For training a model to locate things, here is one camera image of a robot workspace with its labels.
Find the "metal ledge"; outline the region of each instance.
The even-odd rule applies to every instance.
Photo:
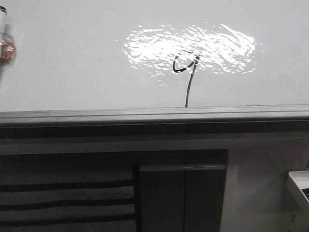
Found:
[[[309,120],[309,105],[1,112],[0,127]]]

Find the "whiteboard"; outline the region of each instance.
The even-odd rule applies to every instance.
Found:
[[[1,112],[185,107],[192,75],[188,107],[309,104],[308,1],[0,5],[17,48]]]

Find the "metal handle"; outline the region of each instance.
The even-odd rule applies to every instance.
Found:
[[[142,165],[140,172],[224,170],[225,164]]]

